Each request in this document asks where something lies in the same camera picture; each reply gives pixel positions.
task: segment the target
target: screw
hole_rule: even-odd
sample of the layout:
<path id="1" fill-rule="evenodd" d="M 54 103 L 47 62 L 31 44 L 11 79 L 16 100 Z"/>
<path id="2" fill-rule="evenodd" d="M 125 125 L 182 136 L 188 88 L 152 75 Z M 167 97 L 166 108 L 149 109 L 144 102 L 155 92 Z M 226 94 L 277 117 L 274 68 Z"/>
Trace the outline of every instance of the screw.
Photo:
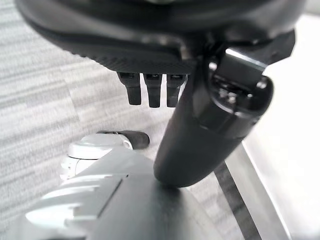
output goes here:
<path id="1" fill-rule="evenodd" d="M 214 63 L 213 61 L 209 63 L 209 69 L 212 70 L 212 71 L 215 71 L 217 70 L 217 64 Z"/>
<path id="2" fill-rule="evenodd" d="M 259 89 L 265 89 L 267 87 L 267 82 L 262 79 L 260 82 L 256 84 L 256 87 Z"/>

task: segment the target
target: white plastic part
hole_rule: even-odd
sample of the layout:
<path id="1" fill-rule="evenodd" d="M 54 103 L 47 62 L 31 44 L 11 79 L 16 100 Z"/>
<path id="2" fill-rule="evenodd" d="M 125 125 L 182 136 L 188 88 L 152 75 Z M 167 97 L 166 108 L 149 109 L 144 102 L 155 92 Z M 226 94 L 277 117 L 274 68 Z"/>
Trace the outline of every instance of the white plastic part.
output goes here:
<path id="1" fill-rule="evenodd" d="M 133 149 L 131 142 L 121 134 L 91 134 L 69 145 L 68 156 L 75 159 L 97 160 L 114 147 Z"/>
<path id="2" fill-rule="evenodd" d="M 90 167 L 115 147 L 132 150 L 132 144 L 121 134 L 96 133 L 83 137 L 80 141 L 69 145 L 68 157 L 61 163 L 60 178 L 66 181 Z"/>

